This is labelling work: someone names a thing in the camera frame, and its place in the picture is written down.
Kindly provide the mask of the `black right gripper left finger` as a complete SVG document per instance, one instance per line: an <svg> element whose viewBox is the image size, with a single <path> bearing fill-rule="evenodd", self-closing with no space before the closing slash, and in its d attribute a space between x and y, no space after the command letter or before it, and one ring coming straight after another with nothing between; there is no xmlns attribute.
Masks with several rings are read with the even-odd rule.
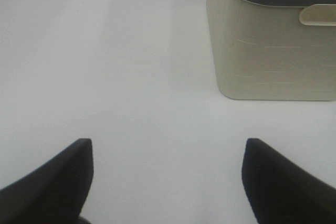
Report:
<svg viewBox="0 0 336 224"><path fill-rule="evenodd" d="M81 211L93 179L92 140L74 141L1 189L1 223L88 223Z"/></svg>

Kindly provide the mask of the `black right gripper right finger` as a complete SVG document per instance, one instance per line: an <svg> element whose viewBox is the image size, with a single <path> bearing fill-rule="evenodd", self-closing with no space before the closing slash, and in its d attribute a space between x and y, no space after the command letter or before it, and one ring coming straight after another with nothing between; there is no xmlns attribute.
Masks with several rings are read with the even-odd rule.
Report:
<svg viewBox="0 0 336 224"><path fill-rule="evenodd" d="M241 171L258 223L335 223L335 188L262 140L247 140Z"/></svg>

